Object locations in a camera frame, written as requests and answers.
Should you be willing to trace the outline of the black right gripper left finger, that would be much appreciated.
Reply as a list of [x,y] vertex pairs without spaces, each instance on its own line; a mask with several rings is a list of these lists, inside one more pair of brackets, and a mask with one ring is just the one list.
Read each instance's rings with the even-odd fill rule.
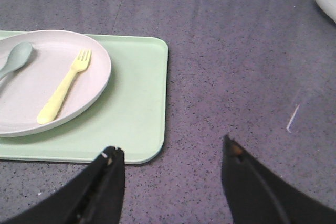
[[109,146],[64,187],[7,223],[119,223],[124,190],[124,152]]

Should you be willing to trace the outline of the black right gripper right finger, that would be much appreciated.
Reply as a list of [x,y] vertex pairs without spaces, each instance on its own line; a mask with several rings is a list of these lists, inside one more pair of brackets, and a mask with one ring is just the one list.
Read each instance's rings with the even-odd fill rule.
[[290,186],[228,135],[222,184],[234,223],[335,223],[335,210]]

